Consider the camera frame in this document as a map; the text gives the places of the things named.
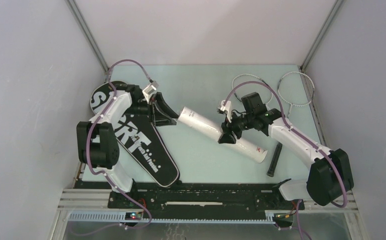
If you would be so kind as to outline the white shuttlecock tube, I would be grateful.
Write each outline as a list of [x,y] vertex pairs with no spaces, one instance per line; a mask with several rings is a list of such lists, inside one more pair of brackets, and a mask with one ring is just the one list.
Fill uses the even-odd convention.
[[[222,134],[222,128],[220,126],[186,106],[181,110],[180,113],[181,123],[202,133],[211,140],[218,142],[218,139]],[[238,139],[236,144],[220,145],[230,150],[236,151],[237,153],[246,156],[258,164],[264,161],[268,153],[268,151],[263,147],[257,146],[245,139]]]

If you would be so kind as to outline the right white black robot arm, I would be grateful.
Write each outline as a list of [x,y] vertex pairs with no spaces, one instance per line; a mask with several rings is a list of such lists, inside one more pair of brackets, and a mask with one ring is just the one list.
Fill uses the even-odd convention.
[[271,196],[274,207],[284,209],[292,200],[307,198],[326,206],[353,189],[349,157],[344,150],[332,150],[310,139],[287,118],[282,118],[281,111],[267,109],[256,92],[243,96],[242,103],[245,112],[237,115],[231,109],[231,101],[221,101],[218,112],[226,118],[218,142],[234,144],[243,131],[255,129],[288,148],[309,170],[306,179],[288,179],[278,184],[278,191]]

